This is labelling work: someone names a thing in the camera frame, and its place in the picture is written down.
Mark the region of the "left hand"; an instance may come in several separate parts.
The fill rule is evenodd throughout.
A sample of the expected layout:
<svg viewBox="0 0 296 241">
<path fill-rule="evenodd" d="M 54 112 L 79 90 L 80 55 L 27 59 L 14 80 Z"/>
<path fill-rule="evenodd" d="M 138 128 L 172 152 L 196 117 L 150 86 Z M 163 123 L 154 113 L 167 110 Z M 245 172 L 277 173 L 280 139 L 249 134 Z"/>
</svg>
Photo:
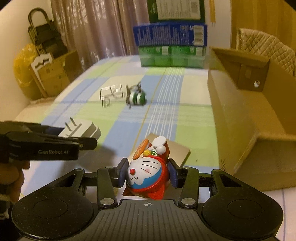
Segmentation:
<svg viewBox="0 0 296 241">
<path fill-rule="evenodd" d="M 30 161 L 12 161 L 1 163 L 1 184 L 8 185 L 8 194 L 12 202 L 17 202 L 21 187 L 25 181 L 23 170 L 30 168 Z"/>
</svg>

